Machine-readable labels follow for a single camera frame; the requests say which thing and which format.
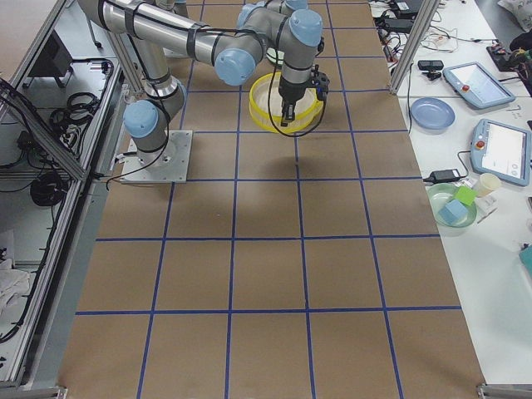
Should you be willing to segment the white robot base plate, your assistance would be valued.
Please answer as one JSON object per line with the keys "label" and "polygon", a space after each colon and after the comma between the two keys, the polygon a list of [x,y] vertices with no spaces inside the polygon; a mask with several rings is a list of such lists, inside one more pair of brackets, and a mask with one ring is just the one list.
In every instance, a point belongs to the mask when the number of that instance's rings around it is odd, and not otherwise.
{"label": "white robot base plate", "polygon": [[187,181],[193,131],[170,131],[169,142],[163,152],[139,152],[130,139],[120,182],[131,184],[185,183]]}

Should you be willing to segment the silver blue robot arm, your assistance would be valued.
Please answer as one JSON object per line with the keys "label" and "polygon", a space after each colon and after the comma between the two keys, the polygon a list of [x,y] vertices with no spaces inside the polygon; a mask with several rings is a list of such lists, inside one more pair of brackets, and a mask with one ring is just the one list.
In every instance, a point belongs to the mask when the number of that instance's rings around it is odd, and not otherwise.
{"label": "silver blue robot arm", "polygon": [[283,53],[278,84],[281,125],[296,118],[306,90],[325,101],[328,79],[314,61],[323,47],[323,20],[305,1],[261,1],[241,9],[234,29],[215,28],[164,9],[156,1],[81,1],[99,27],[126,34],[145,74],[145,101],[128,106],[124,123],[143,166],[170,157],[168,125],[185,103],[185,91],[171,74],[164,50],[211,65],[230,86],[243,85],[272,48]]}

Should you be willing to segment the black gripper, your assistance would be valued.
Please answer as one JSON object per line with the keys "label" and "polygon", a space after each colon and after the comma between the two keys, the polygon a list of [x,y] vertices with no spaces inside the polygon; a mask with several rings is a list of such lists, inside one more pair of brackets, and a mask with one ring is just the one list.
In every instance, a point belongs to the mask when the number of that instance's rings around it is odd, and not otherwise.
{"label": "black gripper", "polygon": [[278,84],[278,93],[282,97],[281,126],[287,127],[295,119],[295,105],[301,100],[307,90],[308,83],[292,83],[281,78]]}

